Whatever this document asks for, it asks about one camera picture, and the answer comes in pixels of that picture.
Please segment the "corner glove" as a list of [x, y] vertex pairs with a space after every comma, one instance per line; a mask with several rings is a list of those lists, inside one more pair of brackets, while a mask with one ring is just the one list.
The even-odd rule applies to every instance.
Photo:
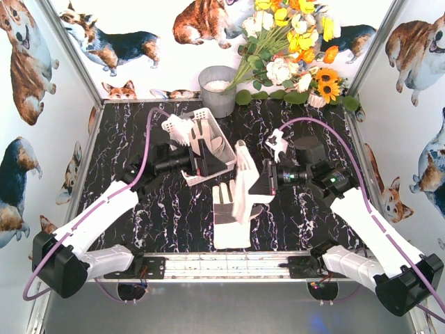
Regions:
[[216, 250], [251, 247], [251, 220], [262, 213], [261, 205], [255, 205], [247, 223], [239, 223], [232, 216], [235, 180], [221, 182], [212, 188], [213, 196], [213, 246]]

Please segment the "white work glove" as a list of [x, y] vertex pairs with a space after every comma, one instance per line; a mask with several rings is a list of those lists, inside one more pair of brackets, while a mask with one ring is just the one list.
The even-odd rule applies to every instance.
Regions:
[[219, 157], [225, 148], [225, 142], [221, 136], [211, 139], [211, 152], [214, 156]]

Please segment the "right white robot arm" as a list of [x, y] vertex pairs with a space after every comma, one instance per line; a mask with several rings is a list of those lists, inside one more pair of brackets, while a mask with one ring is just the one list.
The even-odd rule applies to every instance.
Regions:
[[303, 185], [313, 197], [342, 218], [372, 252], [367, 258], [332, 240], [312, 248], [311, 256], [327, 271], [353, 279], [374, 292], [393, 315], [403, 316], [437, 289], [444, 263], [424, 255], [406, 241], [367, 200], [358, 181], [345, 169], [335, 168], [323, 144], [315, 137], [302, 137], [293, 146], [298, 163], [286, 157], [287, 142], [275, 129], [266, 139], [274, 151], [264, 161], [259, 179], [248, 193], [272, 200], [286, 186]]

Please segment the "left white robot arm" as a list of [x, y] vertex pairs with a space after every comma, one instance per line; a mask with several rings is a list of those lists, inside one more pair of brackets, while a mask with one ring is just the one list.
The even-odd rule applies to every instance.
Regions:
[[142, 155], [136, 155], [120, 176], [84, 212], [53, 232], [33, 239], [32, 278], [66, 299], [90, 279], [113, 272], [139, 270], [141, 255], [122, 244], [91, 251], [92, 243], [125, 212], [157, 188], [165, 175], [183, 172], [191, 177], [213, 177], [227, 171], [214, 154], [212, 130], [204, 118], [170, 115], [163, 124], [166, 141], [151, 144], [146, 135]]

